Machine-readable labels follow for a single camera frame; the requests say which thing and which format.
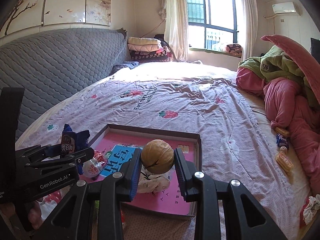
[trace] wall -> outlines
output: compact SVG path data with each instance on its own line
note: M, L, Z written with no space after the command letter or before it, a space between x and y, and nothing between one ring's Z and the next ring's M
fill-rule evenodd
M268 20L270 34L280 34L287 36L299 44L301 44L307 51L310 50L310 38L320 39L320 32L317 29L314 21L300 3L299 0L275 0L267 3L268 16L274 15L272 5L275 3L294 2L300 12L299 15L279 15L273 19Z
M45 26L33 26L20 31L10 33L0 39L0 46L16 38L23 37L29 34L38 33L47 30L62 29L62 28L107 28L119 29L124 28L128 31L129 36L136 35L134 0L112 0L111 3L111 26L89 24L89 23L63 23L52 24Z
M263 17L267 16L267 4L263 0L257 0L258 7L258 35L253 48L253 55L259 57L262 53L267 53L270 49L270 42L262 41L261 37L271 34L269 22Z
M161 17L158 14L160 9L160 0L134 0L137 37L143 36L162 22ZM153 38L156 34L164 34L164 30L165 21L161 23L159 28L145 37Z

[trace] window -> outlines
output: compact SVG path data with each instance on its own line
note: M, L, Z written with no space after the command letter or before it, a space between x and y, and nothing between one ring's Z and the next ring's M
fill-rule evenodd
M187 0L189 46L216 50L237 43L236 0Z

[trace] round ball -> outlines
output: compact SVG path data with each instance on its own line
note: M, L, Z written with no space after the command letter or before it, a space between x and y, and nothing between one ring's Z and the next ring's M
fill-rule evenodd
M173 166L173 150L163 140L148 142L141 152L143 166L153 174L163 174Z
M288 151L287 147L285 147L285 146L280 147L280 152L283 152L284 154L286 154L287 151Z

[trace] floral wall painting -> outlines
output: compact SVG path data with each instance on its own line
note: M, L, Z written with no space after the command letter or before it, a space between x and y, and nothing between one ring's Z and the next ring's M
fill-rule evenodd
M87 0L86 22L111 26L111 0Z
M41 25L41 14L44 0L19 0L0 26L0 37Z
M85 22L85 0L45 1L44 25Z
M0 38L34 26L63 23L111 26L111 0L19 0L0 26Z

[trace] green blanket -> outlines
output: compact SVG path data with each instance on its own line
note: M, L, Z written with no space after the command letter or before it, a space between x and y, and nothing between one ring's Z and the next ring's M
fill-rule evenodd
M270 82L278 77L285 77L297 82L308 99L309 106L320 108L319 103L297 64L279 47L274 45L263 57L250 57L239 63L239 67L248 68L258 77Z

